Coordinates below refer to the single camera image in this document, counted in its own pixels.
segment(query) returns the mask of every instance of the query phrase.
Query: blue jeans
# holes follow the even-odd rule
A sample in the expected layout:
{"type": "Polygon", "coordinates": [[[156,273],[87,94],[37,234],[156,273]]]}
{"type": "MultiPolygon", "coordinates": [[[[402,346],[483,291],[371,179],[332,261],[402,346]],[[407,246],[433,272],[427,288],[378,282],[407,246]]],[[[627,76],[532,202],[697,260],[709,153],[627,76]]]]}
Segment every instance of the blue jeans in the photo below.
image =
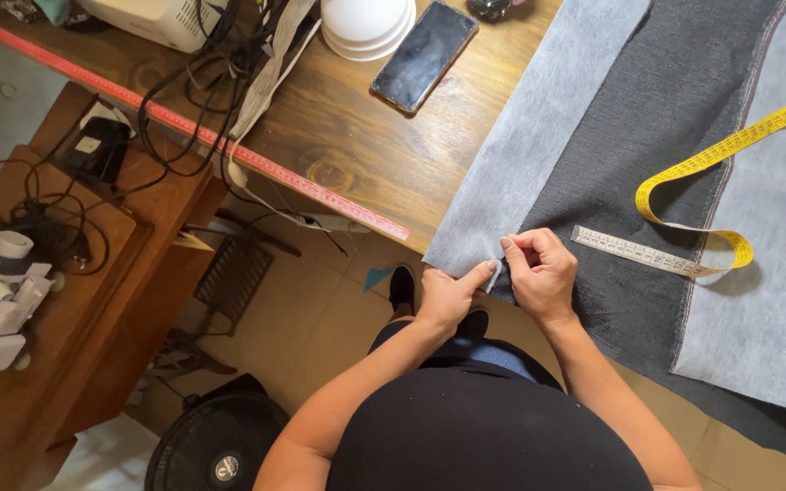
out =
{"type": "MultiPolygon", "coordinates": [[[[385,341],[410,323],[411,321],[393,321],[384,326],[375,338],[375,342],[372,343],[372,347],[368,349],[369,353],[377,350],[385,341]]],[[[429,359],[451,357],[491,363],[508,369],[537,384],[549,385],[562,391],[560,383],[556,381],[545,367],[541,366],[541,363],[528,355],[524,350],[507,341],[486,338],[475,340],[464,336],[453,336],[435,353],[430,355],[429,359]]]]}

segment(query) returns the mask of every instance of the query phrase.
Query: white bowl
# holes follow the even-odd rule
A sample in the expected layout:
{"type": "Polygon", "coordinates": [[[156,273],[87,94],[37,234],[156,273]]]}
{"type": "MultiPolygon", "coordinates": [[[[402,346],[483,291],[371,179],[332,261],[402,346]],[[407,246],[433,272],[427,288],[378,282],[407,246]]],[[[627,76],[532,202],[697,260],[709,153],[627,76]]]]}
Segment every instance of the white bowl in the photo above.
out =
{"type": "Polygon", "coordinates": [[[414,0],[324,0],[323,37],[348,60],[377,60],[399,47],[417,14],[414,0]]]}

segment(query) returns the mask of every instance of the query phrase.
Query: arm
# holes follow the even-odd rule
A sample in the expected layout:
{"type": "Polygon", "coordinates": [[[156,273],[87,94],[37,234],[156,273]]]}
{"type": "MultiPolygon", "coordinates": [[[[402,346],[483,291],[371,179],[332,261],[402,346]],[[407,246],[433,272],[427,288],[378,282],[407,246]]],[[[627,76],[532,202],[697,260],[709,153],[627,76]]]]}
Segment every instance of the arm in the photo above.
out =
{"type": "Polygon", "coordinates": [[[417,318],[308,399],[272,445],[253,488],[323,489],[335,450],[356,409],[387,382],[415,370],[453,336],[475,290],[495,268],[493,261],[481,263],[455,281],[427,266],[423,271],[423,308],[417,318]]]}
{"type": "Polygon", "coordinates": [[[549,229],[500,240],[514,296],[554,350],[569,395],[602,418],[639,459],[658,490],[700,491],[681,448],[624,382],[572,310],[578,262],[549,229]]]}

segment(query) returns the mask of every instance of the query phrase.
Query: black electric fan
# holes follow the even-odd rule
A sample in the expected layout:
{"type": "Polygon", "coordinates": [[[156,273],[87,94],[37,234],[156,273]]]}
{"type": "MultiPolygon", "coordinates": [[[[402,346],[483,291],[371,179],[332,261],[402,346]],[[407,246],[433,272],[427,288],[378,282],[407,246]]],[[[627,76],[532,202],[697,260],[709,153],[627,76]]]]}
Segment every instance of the black electric fan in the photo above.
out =
{"type": "Polygon", "coordinates": [[[184,413],[150,458],[144,489],[249,491],[288,420],[250,375],[205,396],[188,396],[184,413]]]}

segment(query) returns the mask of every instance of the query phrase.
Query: phone screen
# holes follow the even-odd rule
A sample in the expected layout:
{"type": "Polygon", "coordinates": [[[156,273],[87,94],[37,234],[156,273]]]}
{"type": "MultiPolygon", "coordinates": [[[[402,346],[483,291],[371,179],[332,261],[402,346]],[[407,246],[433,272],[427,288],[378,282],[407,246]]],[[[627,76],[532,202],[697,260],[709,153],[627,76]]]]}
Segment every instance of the phone screen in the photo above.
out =
{"type": "Polygon", "coordinates": [[[413,113],[477,28],[474,18],[432,2],[372,81],[372,89],[413,113]]]}

